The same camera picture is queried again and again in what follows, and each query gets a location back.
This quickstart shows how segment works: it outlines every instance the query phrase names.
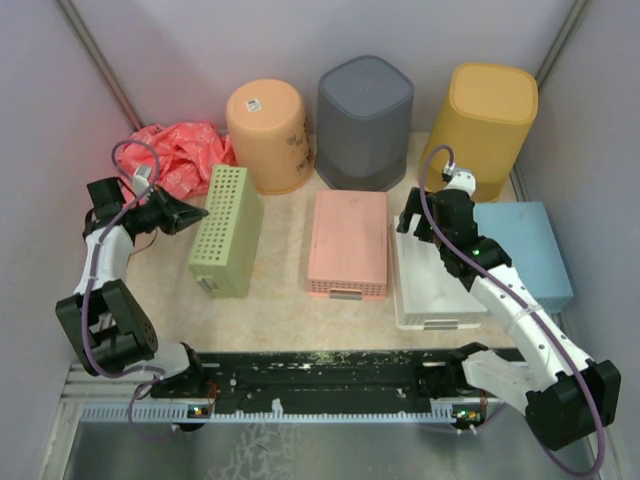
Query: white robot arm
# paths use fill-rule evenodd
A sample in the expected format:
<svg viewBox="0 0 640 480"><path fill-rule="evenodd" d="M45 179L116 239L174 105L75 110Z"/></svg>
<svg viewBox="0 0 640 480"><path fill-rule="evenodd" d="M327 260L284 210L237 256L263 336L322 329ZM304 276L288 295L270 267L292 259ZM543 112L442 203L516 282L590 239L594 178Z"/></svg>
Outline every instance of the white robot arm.
<svg viewBox="0 0 640 480"><path fill-rule="evenodd" d="M142 195L148 187L149 173L150 168L143 166L132 177L136 194ZM56 316L78 359L91 375L107 372L117 378L125 368L144 367L162 372L161 379L168 382L172 378L177 380L180 376L191 375L196 379L192 382L194 388L199 388L196 385L198 375L194 375L194 371L201 370L201 366L195 352L185 344L163 341L156 336L149 318L128 290L125 278L138 234L159 228L167 235L174 235L198 222L208 212L181 202L156 187L150 190L144 203L130 208L119 221L110 225L125 205L119 180L106 178L87 188L93 208L85 218L83 236L87 256L84 270L73 294L56 305ZM95 255L96 248L99 248L98 255ZM86 295L89 295L89 301L83 312Z"/></svg>
<svg viewBox="0 0 640 480"><path fill-rule="evenodd" d="M495 240L478 235L471 200L476 186L473 174L449 164L443 179L447 185L426 196L426 207L448 242L436 235L427 220L417 188L409 195L397 231L408 233L413 215L421 215L414 235L438 247L447 271L499 320L527 363L525 367L514 365L475 343L452 357L449 382L457 383L460 390L477 388L495 395L526 417L543 445L558 450L595 430L569 358L586 381L602 424L609 425L615 417L621 381L616 367L608 360L596 363L577 347L529 293L507 252ZM472 268L459 253L481 268ZM498 282L515 292L519 301Z"/></svg>

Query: plastic container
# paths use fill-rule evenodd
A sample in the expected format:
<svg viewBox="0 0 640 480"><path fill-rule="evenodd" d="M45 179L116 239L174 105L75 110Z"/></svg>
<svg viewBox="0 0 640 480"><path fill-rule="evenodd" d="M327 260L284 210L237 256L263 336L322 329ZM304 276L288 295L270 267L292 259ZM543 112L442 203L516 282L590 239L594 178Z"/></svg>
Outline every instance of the plastic container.
<svg viewBox="0 0 640 480"><path fill-rule="evenodd" d="M307 293L382 301L387 295L387 194L316 194Z"/></svg>
<svg viewBox="0 0 640 480"><path fill-rule="evenodd" d="M439 144L453 147L456 163L476 177L476 202L498 199L538 111L538 88L523 70L484 63L456 68L420 162ZM427 189L444 187L447 152L438 152L427 172Z"/></svg>
<svg viewBox="0 0 640 480"><path fill-rule="evenodd" d="M262 226L262 204L246 168L213 169L189 270L213 298L245 297Z"/></svg>
<svg viewBox="0 0 640 480"><path fill-rule="evenodd" d="M300 187L313 172L305 109L298 91L275 79L238 88L227 102L227 127L238 166L260 193Z"/></svg>
<svg viewBox="0 0 640 480"><path fill-rule="evenodd" d="M509 254L529 293L547 313L560 313L573 298L569 275L544 204L479 204L473 210L478 233Z"/></svg>
<svg viewBox="0 0 640 480"><path fill-rule="evenodd" d="M390 257L394 273L394 303L398 327L405 330L457 330L480 327L487 308L447 272L437 247L409 232L397 233L399 217L390 227Z"/></svg>
<svg viewBox="0 0 640 480"><path fill-rule="evenodd" d="M394 66L358 57L318 86L316 170L331 188L386 191L406 173L413 84Z"/></svg>

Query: sticker label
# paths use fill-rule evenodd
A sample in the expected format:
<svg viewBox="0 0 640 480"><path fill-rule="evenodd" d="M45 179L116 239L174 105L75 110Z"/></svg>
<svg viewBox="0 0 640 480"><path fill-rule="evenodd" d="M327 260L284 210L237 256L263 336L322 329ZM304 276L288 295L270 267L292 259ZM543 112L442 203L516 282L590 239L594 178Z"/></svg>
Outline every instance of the sticker label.
<svg viewBox="0 0 640 480"><path fill-rule="evenodd" d="M258 112L262 110L262 106L260 105L260 102L257 98L254 98L247 102L247 110L249 110L249 112Z"/></svg>

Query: gray plastic bin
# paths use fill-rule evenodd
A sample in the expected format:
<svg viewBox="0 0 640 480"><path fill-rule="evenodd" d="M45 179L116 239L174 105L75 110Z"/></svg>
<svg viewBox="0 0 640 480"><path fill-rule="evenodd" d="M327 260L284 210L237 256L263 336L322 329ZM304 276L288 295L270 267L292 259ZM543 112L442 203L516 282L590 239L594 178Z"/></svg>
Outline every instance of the gray plastic bin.
<svg viewBox="0 0 640 480"><path fill-rule="evenodd" d="M413 84L390 63L354 58L318 86L316 170L331 188L385 191L404 177Z"/></svg>

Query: purple cable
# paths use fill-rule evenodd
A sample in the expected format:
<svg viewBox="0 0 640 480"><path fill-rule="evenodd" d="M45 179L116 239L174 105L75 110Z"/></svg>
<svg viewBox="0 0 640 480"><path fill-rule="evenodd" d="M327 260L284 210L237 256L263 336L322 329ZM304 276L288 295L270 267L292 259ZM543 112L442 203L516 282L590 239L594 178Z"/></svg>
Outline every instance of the purple cable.
<svg viewBox="0 0 640 480"><path fill-rule="evenodd" d="M159 367L153 367L153 366L151 367L134 366L120 373L108 372L107 370L102 368L98 363L98 361L96 360L95 356L93 355L93 351L91 350L91 342L89 341L89 298L91 296L91 292L93 291L93 286L95 285L96 270L98 269L98 260L100 258L100 249L102 248L102 242L104 242L104 240L107 238L107 235L109 235L111 230L113 230L113 228L117 225L120 219L136 203L138 203L139 201L141 201L147 196L147 194L151 191L151 189L154 187L154 185L158 181L158 176L160 174L160 158L158 157L158 153L154 150L154 148L151 145L148 145L140 140L133 140L133 139L122 140L121 142L116 143L113 149L111 150L111 161L113 162L113 165L116 167L118 172L120 172L123 176L130 179L129 175L120 167L120 165L118 165L118 161L116 160L117 150L122 145L130 144L130 143L135 143L137 145L141 145L147 148L153 155L156 168L153 173L153 176L151 177L151 180L149 181L149 185L138 196L136 196L136 198L134 198L131 202L127 203L124 206L124 208L120 210L120 212L118 212L118 214L111 219L111 221L107 224L103 232L98 237L98 242L96 243L93 249L93 253L91 255L91 264L89 266L89 280L87 281L87 288L85 289L84 296L82 297L82 322L81 322L80 328L82 331L82 346L84 348L85 355L87 356L87 360L91 365L91 367L93 367L93 369L99 375L102 375L103 377L106 377L106 378L116 379L116 378L124 377L125 375L129 375L130 373L140 372L143 370L154 373L153 380L140 384L136 388L135 392L133 393L133 396L131 397L131 401L129 402L129 408L127 408L127 420L129 421L129 424L131 425L133 430L140 437L144 438L145 440L162 442L162 441L168 440L172 435L167 435L165 437L149 437L144 433L142 433L140 430L138 430L138 428L133 423L133 404L136 400L138 400L138 397L140 396L140 393L144 388L150 387L154 385L156 382L159 382L161 380L162 376L165 374L165 371Z"/></svg>
<svg viewBox="0 0 640 480"><path fill-rule="evenodd" d="M425 186L426 186L426 180L427 180L427 170L429 168L429 165L431 164L431 161L433 160L434 155L438 153L440 150L446 150L447 152L449 152L449 164L454 163L453 149L449 145L438 145L436 148L434 148L431 151L431 153L429 153L429 155L427 156L427 159L424 162L424 166L422 167L422 174L420 175L420 201L422 203L422 209L424 210L424 214L427 217L427 221L433 228L433 231L438 236L440 241L443 244L445 244L447 248L449 248L449 250L455 253L463 262L465 262L471 268L473 268L478 273L480 273L480 275L491 280L497 287L499 287L507 295L513 298L513 300L515 300L516 303L520 305L522 308L527 308L528 305L525 300L523 300L516 292L514 292L509 287L507 287L494 275L491 275L491 273L489 273L486 269L482 268L480 265L474 262L471 258L466 256L462 251L460 251L460 249L456 248L456 246L453 243L451 243L451 241L447 237L445 237L445 235L442 233L440 228L438 228L438 225L436 225L436 222L433 219L433 216L431 215L431 212L429 211L429 207L427 204L427 193L425 190ZM571 369L571 372L573 373L575 379L578 381L580 390L582 390L582 393L584 394L584 397L587 401L587 405L589 406L589 411L591 412L591 416L593 417L593 422L596 426L596 436L598 438L598 453L596 455L595 462L593 466L586 472L576 472L575 470L571 470L569 467L567 467L562 462L560 462L560 460L558 460L556 456L553 455L553 453L551 453L551 451L547 447L545 447L544 445L541 445L542 449L547 454L547 456L553 461L553 463L555 463L563 472L569 475L572 475L574 477L579 477L579 478L586 478L586 477L592 477L594 475L597 475L600 469L602 468L602 464L604 463L604 455L605 455L606 447L605 447L605 438L604 438L604 427L602 426L602 420L600 419L600 413L598 412L598 407L596 406L596 402L593 399L593 395L591 395L591 392L589 391L589 387L587 386L587 383L582 377L580 370L578 370L577 365L571 359L569 353L562 346L562 343L560 342L560 340L558 340L553 335L553 332L551 331L551 329L544 323L542 318L540 318L540 316L536 312L533 312L531 314L531 318L533 318L536 324L542 329L544 334L547 336L549 341L560 353L564 361L567 363L567 365Z"/></svg>

